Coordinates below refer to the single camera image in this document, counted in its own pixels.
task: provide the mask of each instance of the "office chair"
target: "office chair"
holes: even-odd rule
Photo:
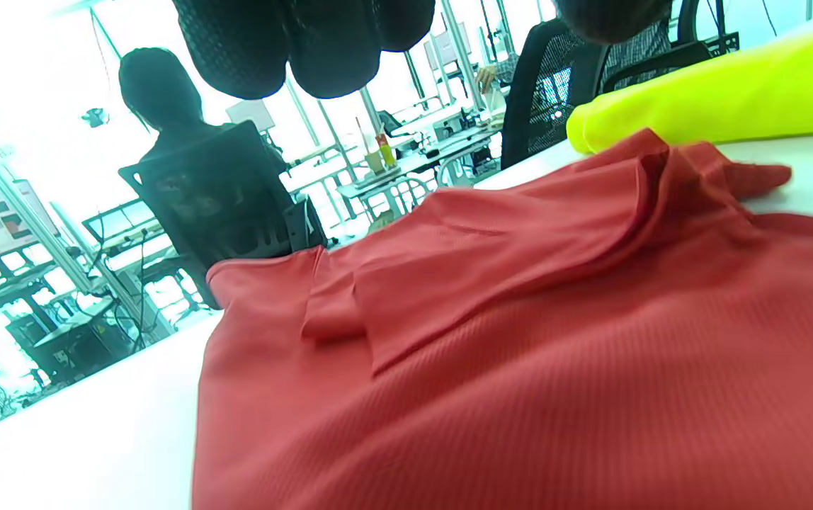
[[[217,309],[205,274],[225,259],[270,259],[325,245],[312,201],[291,199],[281,163],[245,122],[176,154],[121,169],[174,243],[183,270]]]
[[[738,33],[726,33],[724,25],[718,25],[718,38],[711,42],[700,41],[697,36],[697,13],[700,0],[683,0],[681,2],[681,12],[678,15],[678,26],[676,35],[678,39],[671,43],[665,51],[651,52],[653,56],[648,58],[617,58],[616,62],[606,65],[605,79],[601,84],[601,93],[620,90],[635,83],[660,77],[662,74],[675,71],[682,67],[698,64],[708,59],[721,55],[720,43],[724,38],[724,45],[728,51],[740,49],[740,39]],[[668,20],[662,20],[664,30],[668,30]]]
[[[562,20],[533,26],[507,96],[502,169],[567,139],[567,119],[595,99],[607,54],[607,46],[585,41]]]
[[[517,61],[507,111],[501,168],[508,168],[567,139],[574,108],[614,91],[711,58],[695,33],[699,0],[683,0],[678,41],[670,42],[669,16],[633,38],[601,46],[555,19],[530,30]]]

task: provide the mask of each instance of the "glass wall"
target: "glass wall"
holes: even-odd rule
[[[17,177],[76,220],[134,198],[116,171],[152,142],[121,107],[117,71],[89,11],[0,32],[0,147]],[[93,108],[110,122],[90,127]]]

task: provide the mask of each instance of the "neon yellow cloth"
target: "neon yellow cloth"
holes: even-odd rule
[[[813,32],[605,94],[567,122],[584,154],[644,128],[670,145],[813,135]]]

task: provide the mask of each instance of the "desk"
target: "desk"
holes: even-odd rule
[[[742,142],[720,146],[721,152],[738,162],[757,164],[786,164],[794,169],[794,178],[780,190],[758,200],[747,201],[754,213],[796,213],[813,216],[813,136]],[[584,156],[577,154],[569,142],[562,142],[540,152],[500,174],[478,183],[482,190],[501,190],[528,183],[558,168],[577,162]]]
[[[397,199],[394,197],[394,194],[390,191],[391,187],[396,186],[398,181],[403,180],[409,174],[418,174],[419,172],[431,170],[439,165],[448,168],[450,183],[455,183],[456,175],[450,170],[451,165],[449,165],[449,163],[488,145],[491,136],[494,136],[495,133],[497,133],[496,130],[488,130],[479,127],[463,130],[449,139],[438,143],[436,146],[433,146],[433,148],[439,148],[440,152],[438,155],[431,158],[425,154],[419,154],[418,152],[417,154],[407,155],[397,162],[399,170],[387,172],[383,177],[371,181],[370,184],[360,186],[357,181],[357,183],[339,187],[338,193],[347,200],[357,199],[362,201],[365,209],[370,212],[370,216],[374,215],[371,213],[371,207],[367,204],[368,198],[377,194],[384,194],[394,215],[399,216],[400,206],[397,204]],[[406,203],[403,204],[403,210],[404,213],[407,211]]]
[[[461,115],[462,106],[459,106],[459,104],[454,104],[454,106],[448,106],[446,108],[442,108],[441,110],[435,110],[435,112],[423,115],[422,117],[419,117],[419,119],[410,120],[410,122],[406,123],[406,125],[400,126],[396,130],[393,130],[391,135],[405,136],[413,135],[415,132],[426,132],[427,130],[431,130],[432,126],[436,125],[436,123],[442,123],[445,122],[445,120],[453,119]]]
[[[726,146],[735,159],[793,165],[754,210],[813,214],[813,138]],[[478,187],[548,174],[579,156],[561,144]],[[0,423],[0,508],[186,510],[197,384],[211,317]]]
[[[0,307],[9,303],[24,300],[32,313],[47,327],[49,332],[57,328],[57,323],[47,315],[47,311],[35,302],[35,294],[40,293],[42,288],[47,287],[45,276],[56,270],[57,264],[54,261],[44,262],[30,268],[30,270],[7,278],[0,284]]]

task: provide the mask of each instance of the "white table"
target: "white table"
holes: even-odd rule
[[[754,210],[813,215],[813,137],[738,143],[723,152],[794,166],[794,181],[754,200]],[[526,183],[579,158],[562,143],[478,187]],[[215,324],[177,333],[1,422],[0,508],[188,508],[196,385]]]
[[[189,508],[199,372],[216,317],[0,423],[0,509]]]
[[[794,168],[794,178],[779,191],[746,203],[756,213],[798,213],[813,216],[813,137],[743,142],[722,145],[721,152],[734,161],[757,164],[786,164]],[[501,190],[527,183],[562,166],[584,158],[563,142],[536,154],[500,174],[478,183],[483,190]]]

